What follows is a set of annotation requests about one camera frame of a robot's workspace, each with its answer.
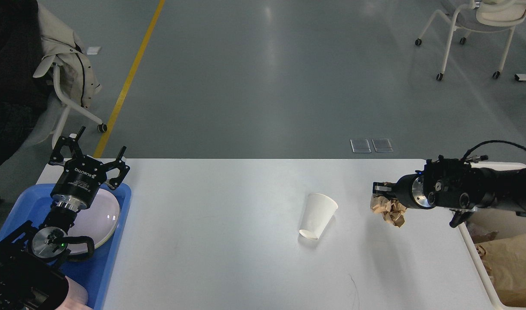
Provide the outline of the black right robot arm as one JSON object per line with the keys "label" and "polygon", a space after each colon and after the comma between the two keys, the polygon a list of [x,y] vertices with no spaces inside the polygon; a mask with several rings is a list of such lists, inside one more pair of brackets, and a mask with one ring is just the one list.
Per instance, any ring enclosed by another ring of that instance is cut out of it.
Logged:
{"label": "black right robot arm", "polygon": [[[513,143],[526,151],[526,147]],[[472,156],[476,147],[461,158],[428,160],[420,171],[404,175],[395,183],[374,182],[370,208],[395,227],[405,223],[408,209],[447,208],[453,212],[450,227],[466,222],[478,209],[493,208],[526,217],[526,167],[498,171],[475,167],[486,155]]]}

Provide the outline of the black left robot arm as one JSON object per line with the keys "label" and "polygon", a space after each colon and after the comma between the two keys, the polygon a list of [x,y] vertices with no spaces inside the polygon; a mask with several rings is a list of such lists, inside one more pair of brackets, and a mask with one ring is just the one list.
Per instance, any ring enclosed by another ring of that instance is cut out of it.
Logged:
{"label": "black left robot arm", "polygon": [[58,138],[52,150],[49,165],[61,166],[62,174],[50,192],[43,222],[35,227],[25,220],[0,241],[0,310],[89,309],[86,288],[65,275],[62,266],[91,260],[96,242],[70,230],[100,188],[119,188],[130,167],[125,146],[106,163],[84,154],[78,143],[84,130]]}

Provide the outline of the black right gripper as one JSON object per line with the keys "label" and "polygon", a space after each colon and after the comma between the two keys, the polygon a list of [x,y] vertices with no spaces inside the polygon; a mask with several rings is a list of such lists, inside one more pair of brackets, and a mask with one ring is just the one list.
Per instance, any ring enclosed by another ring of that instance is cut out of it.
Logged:
{"label": "black right gripper", "polygon": [[423,191],[423,179],[420,174],[409,174],[396,183],[373,182],[373,197],[397,199],[406,208],[430,210],[434,208]]}

